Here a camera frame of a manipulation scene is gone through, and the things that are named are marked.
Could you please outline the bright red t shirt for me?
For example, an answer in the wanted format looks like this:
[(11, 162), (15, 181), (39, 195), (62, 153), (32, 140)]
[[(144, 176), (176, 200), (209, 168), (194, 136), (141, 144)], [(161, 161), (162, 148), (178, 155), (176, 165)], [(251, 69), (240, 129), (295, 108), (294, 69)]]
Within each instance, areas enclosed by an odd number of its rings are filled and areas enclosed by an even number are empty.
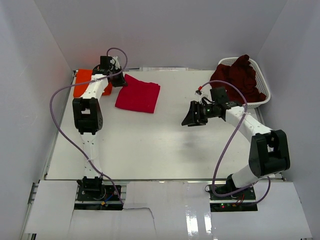
[(115, 107), (121, 110), (153, 114), (161, 86), (153, 82), (140, 81), (129, 74), (124, 75), (124, 80), (127, 86), (119, 91)]

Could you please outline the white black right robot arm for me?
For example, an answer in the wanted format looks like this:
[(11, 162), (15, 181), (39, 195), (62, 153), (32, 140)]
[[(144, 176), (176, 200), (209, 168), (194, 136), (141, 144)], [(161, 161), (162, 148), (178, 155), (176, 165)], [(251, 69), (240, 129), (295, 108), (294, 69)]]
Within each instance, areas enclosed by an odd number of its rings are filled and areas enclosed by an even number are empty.
[(240, 132), (250, 144), (248, 164), (230, 174), (224, 185), (212, 183), (207, 188), (209, 193), (236, 200), (260, 179), (290, 168), (288, 140), (283, 130), (273, 130), (260, 123), (248, 113), (246, 104), (230, 100), (224, 87), (212, 88), (211, 100), (200, 89), (196, 94), (200, 100), (190, 102), (182, 126), (204, 126), (210, 118), (220, 118), (234, 126), (234, 131)]

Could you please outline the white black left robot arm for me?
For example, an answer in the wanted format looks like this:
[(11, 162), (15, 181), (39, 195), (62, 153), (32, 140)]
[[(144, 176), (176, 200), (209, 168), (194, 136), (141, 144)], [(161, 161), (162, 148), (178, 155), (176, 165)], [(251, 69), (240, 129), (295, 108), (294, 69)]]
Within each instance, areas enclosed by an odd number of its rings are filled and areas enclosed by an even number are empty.
[(117, 56), (104, 55), (100, 64), (90, 74), (91, 82), (80, 97), (72, 101), (75, 128), (78, 130), (86, 163), (84, 177), (78, 180), (85, 195), (94, 200), (102, 200), (107, 195), (103, 185), (103, 172), (100, 167), (100, 150), (98, 132), (103, 128), (103, 115), (100, 98), (107, 87), (125, 87), (127, 82), (122, 73), (123, 68)]

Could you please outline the orange folded t shirt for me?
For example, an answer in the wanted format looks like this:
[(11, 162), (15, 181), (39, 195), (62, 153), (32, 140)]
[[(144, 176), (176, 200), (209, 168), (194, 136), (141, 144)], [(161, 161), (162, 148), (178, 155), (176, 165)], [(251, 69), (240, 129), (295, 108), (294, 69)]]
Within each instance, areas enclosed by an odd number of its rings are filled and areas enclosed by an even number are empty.
[[(78, 72), (75, 74), (75, 83), (80, 84), (84, 82), (88, 82), (91, 80), (93, 70), (89, 69), (79, 69)], [(82, 94), (85, 93), (87, 87), (89, 86), (88, 83), (77, 85), (74, 87), (73, 90), (73, 97), (80, 98)], [(111, 83), (108, 83), (107, 87), (104, 89), (102, 95), (109, 96), (112, 93), (113, 86)]]

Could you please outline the dark maroon t shirt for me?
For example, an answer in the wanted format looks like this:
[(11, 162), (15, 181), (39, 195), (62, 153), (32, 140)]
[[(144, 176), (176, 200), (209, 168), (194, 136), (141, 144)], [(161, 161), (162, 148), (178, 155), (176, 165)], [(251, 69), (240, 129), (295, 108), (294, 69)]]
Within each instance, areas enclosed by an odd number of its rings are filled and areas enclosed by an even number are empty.
[[(210, 78), (212, 88), (225, 87), (226, 93), (231, 101), (236, 101), (242, 105), (245, 103), (241, 97), (243, 95), (248, 103), (262, 102), (266, 95), (259, 92), (256, 81), (256, 71), (250, 66), (250, 57), (245, 54), (237, 58), (231, 65), (219, 64)], [(241, 94), (228, 84), (235, 86)]]

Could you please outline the white plastic laundry basket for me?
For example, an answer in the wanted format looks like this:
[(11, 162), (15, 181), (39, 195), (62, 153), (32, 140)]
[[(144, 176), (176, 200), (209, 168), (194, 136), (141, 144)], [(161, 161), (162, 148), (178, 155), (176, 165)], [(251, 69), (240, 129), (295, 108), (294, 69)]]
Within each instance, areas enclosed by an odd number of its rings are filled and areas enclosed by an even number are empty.
[[(223, 64), (225, 66), (231, 66), (238, 57), (227, 57), (221, 59), (218, 64)], [(258, 108), (260, 105), (266, 104), (271, 99), (271, 92), (269, 89), (269, 86), (263, 76), (263, 73), (258, 66), (257, 62), (253, 59), (249, 58), (250, 66), (255, 70), (255, 80), (256, 80), (256, 88), (258, 91), (266, 96), (264, 101), (258, 101), (258, 102), (249, 102), (248, 103), (248, 109), (255, 109)]]

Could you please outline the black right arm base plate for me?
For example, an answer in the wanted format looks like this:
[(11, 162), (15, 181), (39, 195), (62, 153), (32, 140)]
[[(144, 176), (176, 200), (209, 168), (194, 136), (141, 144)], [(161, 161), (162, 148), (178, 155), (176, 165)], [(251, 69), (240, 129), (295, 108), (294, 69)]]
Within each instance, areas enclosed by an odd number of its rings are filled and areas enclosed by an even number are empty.
[(204, 188), (209, 193), (210, 211), (212, 213), (257, 212), (256, 194), (253, 187), (249, 187), (235, 195), (218, 197), (213, 194), (209, 184)]

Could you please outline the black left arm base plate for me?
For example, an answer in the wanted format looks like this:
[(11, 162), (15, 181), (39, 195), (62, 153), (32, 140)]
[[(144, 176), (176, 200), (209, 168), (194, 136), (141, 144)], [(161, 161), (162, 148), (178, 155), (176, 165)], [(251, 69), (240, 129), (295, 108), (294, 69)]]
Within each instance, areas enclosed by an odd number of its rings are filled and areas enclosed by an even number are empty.
[(86, 191), (82, 186), (77, 189), (74, 203), (75, 210), (86, 211), (121, 211), (121, 185), (102, 185), (102, 191)]

